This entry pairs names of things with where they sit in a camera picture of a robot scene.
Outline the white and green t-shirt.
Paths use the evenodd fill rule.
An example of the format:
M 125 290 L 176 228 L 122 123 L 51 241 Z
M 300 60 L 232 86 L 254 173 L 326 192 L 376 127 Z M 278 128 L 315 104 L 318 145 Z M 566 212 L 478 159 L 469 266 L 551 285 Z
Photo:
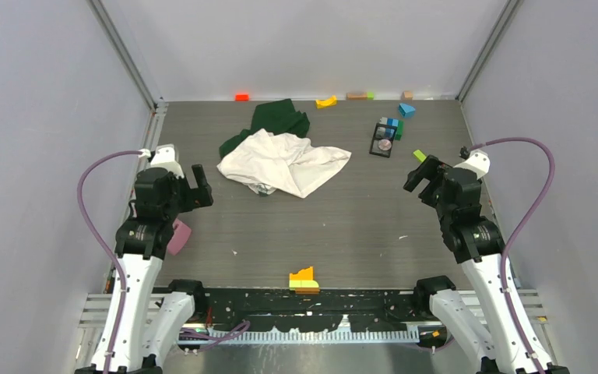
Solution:
M 290 99 L 255 107 L 251 124 L 219 147 L 217 170 L 231 181 L 267 196 L 282 191 L 304 199 L 341 172 L 351 152 L 313 146 L 308 114 Z

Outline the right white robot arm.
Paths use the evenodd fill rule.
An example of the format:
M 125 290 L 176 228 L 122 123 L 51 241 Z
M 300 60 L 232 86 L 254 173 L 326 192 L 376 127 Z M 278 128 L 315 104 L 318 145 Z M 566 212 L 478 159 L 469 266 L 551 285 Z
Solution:
M 412 192 L 423 180 L 422 203 L 435 209 L 445 246 L 469 279 L 485 321 L 482 323 L 446 277 L 419 280 L 413 309 L 422 319 L 438 318 L 475 364 L 478 373 L 566 373 L 542 346 L 523 308 L 503 259 L 498 226 L 482 215 L 482 177 L 490 159 L 475 151 L 450 166 L 427 156 L 411 171 L 403 188 Z

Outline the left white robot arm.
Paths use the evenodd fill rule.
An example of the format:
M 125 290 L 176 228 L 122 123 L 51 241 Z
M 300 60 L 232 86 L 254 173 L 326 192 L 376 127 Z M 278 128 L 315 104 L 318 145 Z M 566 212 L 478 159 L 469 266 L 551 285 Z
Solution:
M 149 166 L 135 177 L 128 217 L 117 230 L 116 244 L 111 249 L 88 216 L 83 186 L 92 170 L 122 154 L 117 152 L 91 164 L 76 190 L 80 213 L 116 270 L 101 339 L 90 364 L 79 369 L 81 373 L 161 373 L 183 325 L 201 321 L 208 310 L 200 281 L 174 280 L 162 298 L 160 310 L 152 319 L 148 317 L 154 285 L 174 237 L 178 215 L 213 205 L 212 189 L 202 165 L 192 165 L 197 185 L 191 187 L 174 145 L 134 151 Z

